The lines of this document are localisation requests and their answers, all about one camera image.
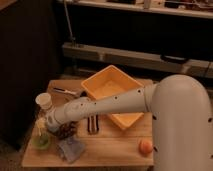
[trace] black dot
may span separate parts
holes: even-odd
[[[155,152],[158,152],[158,149],[157,149],[156,147],[154,147],[154,151],[155,151]]]
[[[212,122],[212,118],[209,118],[209,119],[208,119],[208,122]]]
[[[153,119],[153,120],[157,120],[157,117],[154,116],[154,115],[152,115],[152,119]]]

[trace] food item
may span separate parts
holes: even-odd
[[[152,141],[148,139],[142,139],[139,143],[139,151],[142,155],[147,156],[153,150]]]
[[[62,140],[73,136],[77,132],[77,122],[69,122],[60,126],[59,130],[54,133],[58,139]]]

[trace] floor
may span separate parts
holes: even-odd
[[[79,79],[84,77],[79,76],[71,76],[68,74],[63,74],[61,79]],[[8,146],[5,142],[0,140],[0,171],[49,171],[49,170],[95,170],[95,171],[145,171],[145,168],[141,167],[99,167],[99,168],[23,168],[21,166],[21,160],[24,154],[24,150],[26,148],[26,144],[28,142],[28,138],[31,130],[26,134],[26,138],[24,140],[23,146],[19,151],[14,150],[10,146]]]

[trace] metal rack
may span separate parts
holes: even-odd
[[[67,25],[69,28],[70,42],[65,42],[62,49],[66,57],[74,59],[86,59],[91,61],[101,61],[114,64],[123,64],[133,67],[142,67],[159,71],[167,71],[174,73],[183,73],[193,76],[213,78],[213,60],[203,61],[197,59],[184,60],[183,58],[169,56],[164,60],[162,55],[137,52],[131,50],[121,50],[115,48],[106,48],[101,46],[93,46],[79,44],[78,39],[73,34],[71,27],[71,19],[67,9],[67,5],[77,4],[79,6],[91,6],[97,8],[109,8],[116,10],[138,11],[148,13],[159,13],[174,16],[185,16],[193,18],[213,19],[211,11],[197,11],[188,9],[187,5],[199,6],[197,0],[192,2],[179,2],[178,8],[167,8],[165,3],[177,4],[175,1],[164,0],[138,0],[135,4],[110,3],[103,0],[58,0],[64,3]]]

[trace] red object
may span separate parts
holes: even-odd
[[[139,143],[139,151],[142,155],[147,156],[153,150],[153,145],[151,140],[142,139]]]

